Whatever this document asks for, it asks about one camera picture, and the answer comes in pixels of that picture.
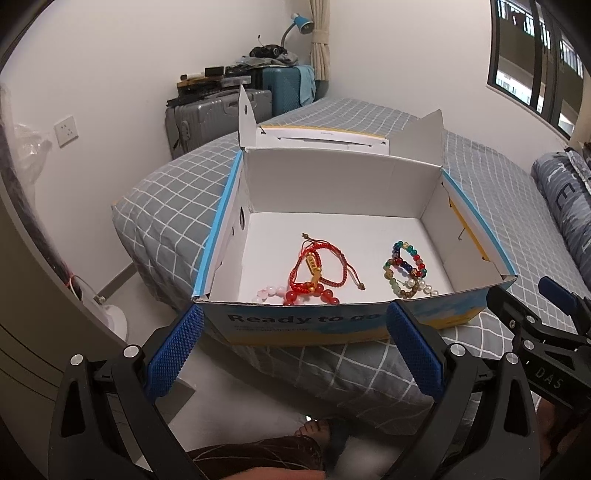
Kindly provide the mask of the person's right hand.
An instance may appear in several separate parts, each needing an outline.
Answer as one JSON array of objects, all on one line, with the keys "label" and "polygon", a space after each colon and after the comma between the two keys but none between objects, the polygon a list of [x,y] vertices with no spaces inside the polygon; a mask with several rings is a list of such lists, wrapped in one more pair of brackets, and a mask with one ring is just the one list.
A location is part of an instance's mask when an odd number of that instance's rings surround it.
[{"label": "person's right hand", "polygon": [[564,414],[551,402],[542,399],[537,409],[538,433],[540,441],[540,462],[544,464],[553,453],[564,454],[580,433],[581,426],[564,432]]}]

